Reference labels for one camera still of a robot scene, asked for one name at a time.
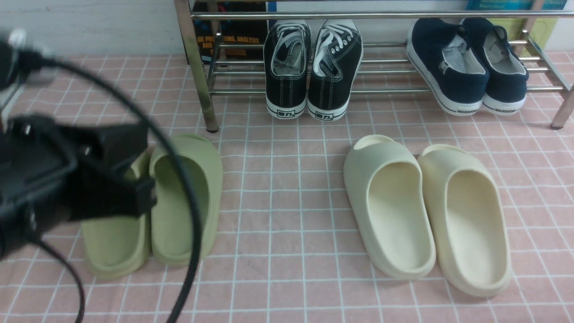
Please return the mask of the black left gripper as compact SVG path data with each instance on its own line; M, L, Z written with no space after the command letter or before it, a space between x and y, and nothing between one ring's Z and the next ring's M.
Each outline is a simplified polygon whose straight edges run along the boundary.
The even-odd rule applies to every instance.
M1 135L1 258L61 223L149 213L154 180L126 176L147 139L142 122L89 127L40 114L10 119Z

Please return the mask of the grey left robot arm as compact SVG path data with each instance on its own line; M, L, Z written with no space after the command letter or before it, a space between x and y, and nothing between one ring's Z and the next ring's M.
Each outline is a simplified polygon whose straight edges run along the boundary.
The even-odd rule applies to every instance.
M157 202L154 180L126 177L148 146L150 120L137 104L92 72L29 45L24 31L1 36L2 89L58 68L96 84L140 122L88 127L42 114L11 118L1 133L1 259L61 223L139 218Z

